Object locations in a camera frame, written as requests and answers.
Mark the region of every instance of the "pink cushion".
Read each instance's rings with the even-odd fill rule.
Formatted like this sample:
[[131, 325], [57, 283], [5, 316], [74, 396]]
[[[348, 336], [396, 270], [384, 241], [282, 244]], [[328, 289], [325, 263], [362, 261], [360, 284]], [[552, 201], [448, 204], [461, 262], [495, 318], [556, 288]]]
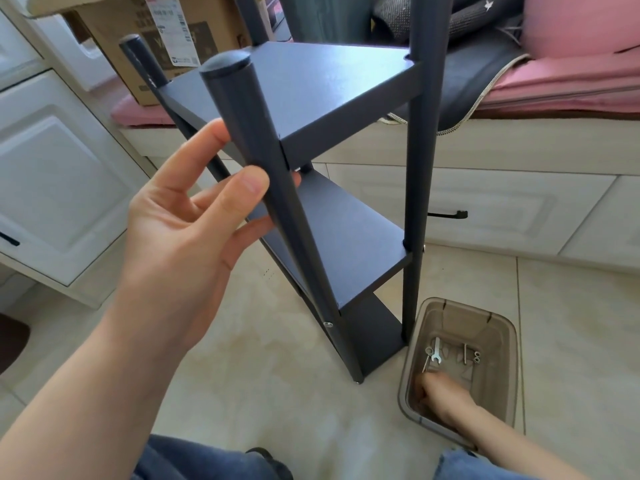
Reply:
[[525, 0], [523, 45], [536, 58], [640, 45], [640, 0]]

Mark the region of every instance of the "left hand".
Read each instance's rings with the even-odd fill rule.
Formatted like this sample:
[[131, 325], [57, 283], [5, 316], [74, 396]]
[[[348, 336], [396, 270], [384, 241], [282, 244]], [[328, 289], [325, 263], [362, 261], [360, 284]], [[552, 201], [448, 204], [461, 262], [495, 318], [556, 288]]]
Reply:
[[133, 198], [125, 263], [103, 320], [117, 343], [181, 358], [209, 329], [242, 252], [273, 228], [270, 217], [239, 227], [269, 186], [258, 167], [187, 195], [229, 139], [222, 120], [210, 122]]

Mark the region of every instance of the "beige floor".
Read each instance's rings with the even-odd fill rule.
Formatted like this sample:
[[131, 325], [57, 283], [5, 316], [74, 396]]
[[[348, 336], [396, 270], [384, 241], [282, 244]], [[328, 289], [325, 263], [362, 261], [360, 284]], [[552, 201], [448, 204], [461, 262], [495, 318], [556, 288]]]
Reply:
[[[398, 275], [378, 291], [401, 310]], [[640, 278], [428, 246], [420, 298], [506, 316], [520, 333], [524, 395], [516, 427], [596, 478], [640, 470]], [[43, 287], [10, 313], [32, 326], [0, 376], [0, 434], [102, 313]], [[238, 263], [204, 340], [180, 366], [155, 432], [231, 449], [265, 446], [297, 478], [429, 478], [440, 437], [404, 418], [403, 354], [354, 384], [260, 246]]]

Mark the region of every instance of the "plastic storage bin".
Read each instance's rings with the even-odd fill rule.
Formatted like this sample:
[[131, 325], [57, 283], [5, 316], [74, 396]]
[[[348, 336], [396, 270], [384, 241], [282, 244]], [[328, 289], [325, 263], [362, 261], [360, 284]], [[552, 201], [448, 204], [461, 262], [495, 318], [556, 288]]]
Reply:
[[[513, 426], [518, 391], [516, 329], [505, 317], [443, 298], [422, 302], [404, 362], [398, 403], [407, 418], [462, 446], [474, 448], [443, 424], [427, 405], [418, 401], [415, 378], [440, 338], [441, 364], [430, 360], [427, 370], [442, 370], [468, 389], [476, 404]], [[467, 344], [467, 364], [464, 364]], [[480, 354], [474, 362], [475, 352]]]

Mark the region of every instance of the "black handle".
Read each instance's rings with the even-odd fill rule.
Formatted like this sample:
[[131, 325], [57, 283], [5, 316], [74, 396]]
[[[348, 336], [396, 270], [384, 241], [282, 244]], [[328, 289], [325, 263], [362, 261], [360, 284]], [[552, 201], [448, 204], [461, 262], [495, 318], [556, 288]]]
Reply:
[[5, 241], [7, 241], [12, 246], [20, 246], [20, 241], [12, 238], [11, 236], [5, 234], [4, 232], [0, 232], [0, 237], [2, 237]]
[[466, 210], [459, 210], [455, 214], [437, 214], [435, 212], [428, 212], [429, 217], [441, 217], [443, 219], [466, 219], [469, 217], [469, 213]]

